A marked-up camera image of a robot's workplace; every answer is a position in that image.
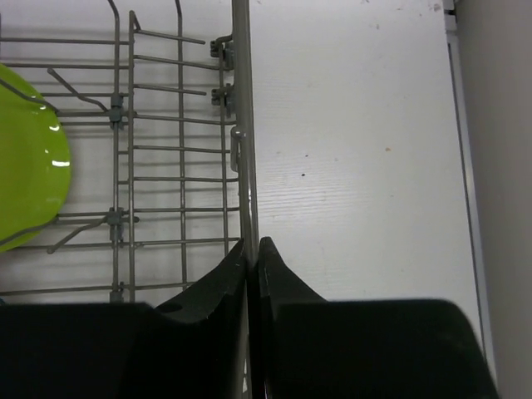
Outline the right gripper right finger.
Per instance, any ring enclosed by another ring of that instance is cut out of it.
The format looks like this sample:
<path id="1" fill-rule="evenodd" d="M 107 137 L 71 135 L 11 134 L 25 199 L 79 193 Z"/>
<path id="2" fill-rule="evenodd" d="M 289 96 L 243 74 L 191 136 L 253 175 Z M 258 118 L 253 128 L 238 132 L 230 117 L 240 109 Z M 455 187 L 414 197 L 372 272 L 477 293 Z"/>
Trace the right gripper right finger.
<path id="1" fill-rule="evenodd" d="M 470 322 L 434 298 L 328 301 L 283 261 L 258 258 L 263 398 L 496 398 Z"/>

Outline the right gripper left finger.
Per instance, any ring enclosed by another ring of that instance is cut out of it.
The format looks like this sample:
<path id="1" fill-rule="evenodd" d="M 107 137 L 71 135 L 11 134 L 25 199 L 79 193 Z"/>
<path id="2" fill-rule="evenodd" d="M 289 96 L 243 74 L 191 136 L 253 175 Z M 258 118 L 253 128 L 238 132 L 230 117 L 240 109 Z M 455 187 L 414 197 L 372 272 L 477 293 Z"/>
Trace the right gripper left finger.
<path id="1" fill-rule="evenodd" d="M 2 306 L 2 397 L 241 397 L 245 274 L 238 242 L 212 271 L 156 307 Z"/>

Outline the grey wire dish rack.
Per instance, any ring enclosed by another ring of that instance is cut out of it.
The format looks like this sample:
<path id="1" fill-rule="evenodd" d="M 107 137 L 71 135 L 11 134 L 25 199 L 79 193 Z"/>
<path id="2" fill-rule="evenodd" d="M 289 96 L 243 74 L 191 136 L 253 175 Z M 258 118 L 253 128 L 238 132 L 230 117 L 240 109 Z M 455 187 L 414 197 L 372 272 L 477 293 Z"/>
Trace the grey wire dish rack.
<path id="1" fill-rule="evenodd" d="M 177 1 L 146 1 L 146 27 L 116 1 L 3 2 L 1 66 L 52 108 L 71 153 L 57 216 L 1 251 L 1 308 L 147 303 L 212 271 L 256 225 L 229 133 L 249 116 L 249 30 L 184 32 Z"/>

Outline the green plastic plate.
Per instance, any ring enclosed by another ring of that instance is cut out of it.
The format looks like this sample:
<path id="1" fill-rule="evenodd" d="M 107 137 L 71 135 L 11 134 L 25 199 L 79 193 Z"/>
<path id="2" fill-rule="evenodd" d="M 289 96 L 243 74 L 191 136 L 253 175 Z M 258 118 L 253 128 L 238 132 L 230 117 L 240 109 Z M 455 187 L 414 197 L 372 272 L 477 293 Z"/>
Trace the green plastic plate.
<path id="1" fill-rule="evenodd" d="M 53 220 L 71 182 L 71 153 L 56 113 L 15 71 L 1 66 L 1 79 L 26 98 L 1 87 L 1 251 L 25 244 Z"/>

